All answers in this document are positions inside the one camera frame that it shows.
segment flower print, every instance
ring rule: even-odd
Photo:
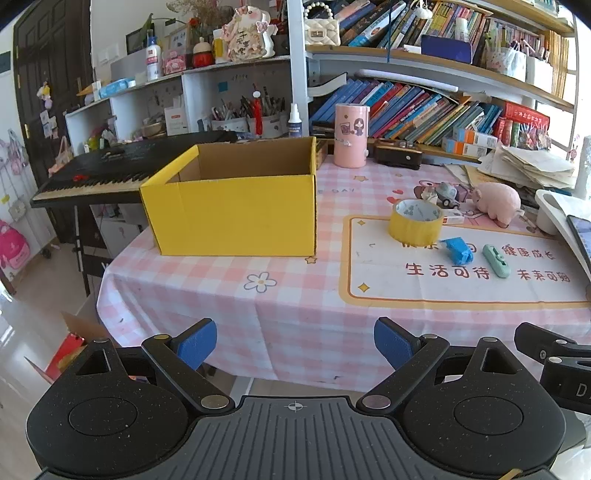
[[[248,282],[244,285],[244,290],[255,288],[258,293],[265,293],[268,287],[277,285],[277,280],[269,278],[269,272],[262,272],[260,275],[251,274],[246,278]]]

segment metal screw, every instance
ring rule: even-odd
[[[230,401],[223,395],[208,395],[201,400],[201,406],[209,410],[219,410],[228,406]]]
[[[390,399],[383,395],[368,395],[363,399],[363,404],[372,410],[382,410],[391,405]]]

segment white bottle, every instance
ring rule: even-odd
[[[158,80],[162,76],[162,51],[156,43],[152,30],[148,30],[148,48],[146,49],[146,65],[148,67],[148,81]]]

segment decorative figurine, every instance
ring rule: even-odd
[[[277,33],[277,27],[270,21],[269,13],[259,8],[237,8],[232,21],[222,27],[222,40],[228,42],[230,61],[272,57],[275,50],[271,36]]]
[[[487,181],[474,189],[476,208],[487,213],[501,228],[507,228],[512,220],[525,212],[517,191],[504,183]]]

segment blue box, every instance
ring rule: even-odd
[[[459,41],[455,38],[423,35],[421,38],[421,52],[423,55],[431,55],[432,57],[472,63],[472,45],[469,42]]]

